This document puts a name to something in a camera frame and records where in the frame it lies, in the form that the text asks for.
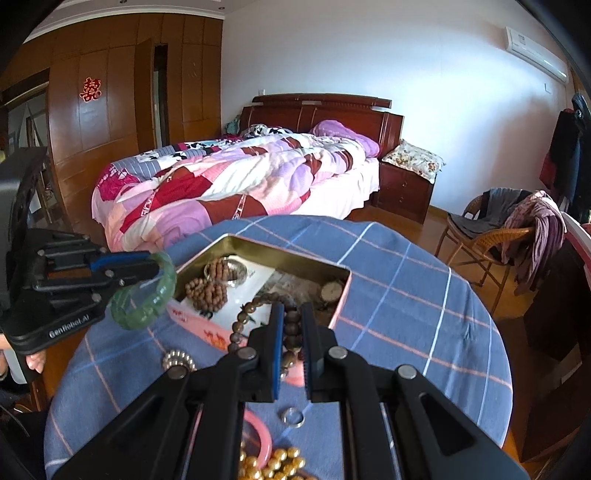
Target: round table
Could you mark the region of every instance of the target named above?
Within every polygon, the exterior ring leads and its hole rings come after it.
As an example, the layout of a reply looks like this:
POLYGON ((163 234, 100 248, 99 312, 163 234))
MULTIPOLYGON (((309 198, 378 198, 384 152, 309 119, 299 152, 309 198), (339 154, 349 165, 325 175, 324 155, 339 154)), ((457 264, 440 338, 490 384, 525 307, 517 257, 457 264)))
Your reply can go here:
MULTIPOLYGON (((339 344, 374 365, 414 365, 497 444, 512 407, 509 362, 500 334, 470 285, 437 258, 375 222, 314 216, 229 220, 168 249, 179 265, 224 233, 345 265, 353 278, 335 332, 339 344)), ((162 315, 150 328, 127 331, 107 312, 82 340, 51 404, 46 428, 48 478, 163 373, 170 349, 198 367, 223 352, 162 315)), ((271 432, 274 447, 296 445, 306 471, 340 480, 342 448, 337 405, 310 404, 302 388, 283 384, 274 404, 248 404, 271 432), (287 428, 287 407, 304 412, 302 428, 287 428)), ((256 448, 256 438, 249 437, 256 448)))

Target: gold beads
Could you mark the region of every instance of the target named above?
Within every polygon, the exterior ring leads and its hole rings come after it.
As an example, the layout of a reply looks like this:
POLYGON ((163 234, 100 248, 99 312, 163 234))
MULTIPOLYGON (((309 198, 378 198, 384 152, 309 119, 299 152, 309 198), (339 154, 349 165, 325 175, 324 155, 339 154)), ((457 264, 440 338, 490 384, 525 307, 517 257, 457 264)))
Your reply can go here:
POLYGON ((277 458, 280 462, 284 462, 287 458, 287 452, 283 448, 278 448, 273 452, 273 457, 277 458))
POLYGON ((297 472, 297 468, 292 463, 285 463, 281 468, 281 471, 287 476, 293 476, 297 472))
POLYGON ((256 468, 256 457, 250 456, 244 459, 244 467, 248 470, 249 468, 256 468))
POLYGON ((293 464, 293 466, 295 466, 296 468, 304 468, 304 466, 306 465, 306 459, 304 457, 295 457, 291 463, 293 464))
POLYGON ((270 468, 271 470, 279 470, 279 468, 281 468, 281 460, 278 458, 269 458, 267 468, 270 468))
POLYGON ((298 447, 289 447, 287 449, 287 456, 289 458, 296 458, 300 456, 300 449, 298 447))
POLYGON ((256 467, 251 467, 246 469, 246 476, 248 478, 252 478, 253 480, 261 480, 262 473, 256 467))

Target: purple pillow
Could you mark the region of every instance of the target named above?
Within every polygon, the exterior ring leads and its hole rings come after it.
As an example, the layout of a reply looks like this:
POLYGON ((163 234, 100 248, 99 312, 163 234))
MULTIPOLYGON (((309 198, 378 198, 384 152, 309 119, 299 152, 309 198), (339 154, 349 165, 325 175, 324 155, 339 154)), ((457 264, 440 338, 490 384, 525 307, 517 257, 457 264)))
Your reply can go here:
POLYGON ((337 122, 337 120, 322 120, 310 130, 310 133, 317 137, 341 137, 357 140, 363 146, 367 158, 375 158, 379 155, 379 145, 376 142, 371 138, 353 132, 353 130, 347 128, 341 122, 337 122))

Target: brown bead necklace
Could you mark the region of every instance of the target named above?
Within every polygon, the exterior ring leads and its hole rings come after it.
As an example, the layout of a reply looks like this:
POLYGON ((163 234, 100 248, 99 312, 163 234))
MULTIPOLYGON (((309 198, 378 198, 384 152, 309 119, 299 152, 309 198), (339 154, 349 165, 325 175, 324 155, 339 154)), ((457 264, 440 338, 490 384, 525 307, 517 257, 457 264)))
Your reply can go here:
POLYGON ((185 293, 196 310, 217 312, 228 302, 228 289, 224 284, 194 278, 185 285, 185 293))
POLYGON ((298 353, 301 351, 301 325, 300 314, 293 301, 287 296, 279 295, 278 293, 264 293, 261 296, 254 297, 252 301, 242 306, 241 312, 236 317, 236 321, 232 324, 232 334, 230 335, 230 345, 228 345, 228 352, 235 352, 240 348, 244 332, 244 326, 251 321, 250 314, 265 303, 273 303, 279 301, 285 308, 285 315, 283 317, 283 346, 285 352, 281 355, 281 378, 285 378, 288 371, 296 363, 298 353))

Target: screw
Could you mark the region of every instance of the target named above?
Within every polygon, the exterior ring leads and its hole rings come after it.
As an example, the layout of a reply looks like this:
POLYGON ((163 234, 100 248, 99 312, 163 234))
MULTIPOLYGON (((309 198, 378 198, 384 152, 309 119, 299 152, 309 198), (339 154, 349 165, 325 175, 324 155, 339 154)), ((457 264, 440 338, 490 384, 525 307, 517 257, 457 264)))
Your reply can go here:
POLYGON ((344 346, 333 346, 329 349, 329 355, 337 360, 347 357, 348 351, 344 346))
POLYGON ((398 367, 398 375, 405 380, 412 380, 417 376, 417 369, 412 365, 400 365, 400 367, 398 367))
POLYGON ((181 380, 187 375, 187 371, 184 365, 174 365, 166 370, 166 373, 171 380, 181 380))
POLYGON ((256 350, 251 346, 246 346, 238 350, 238 356, 242 360, 252 360, 256 357, 256 350))

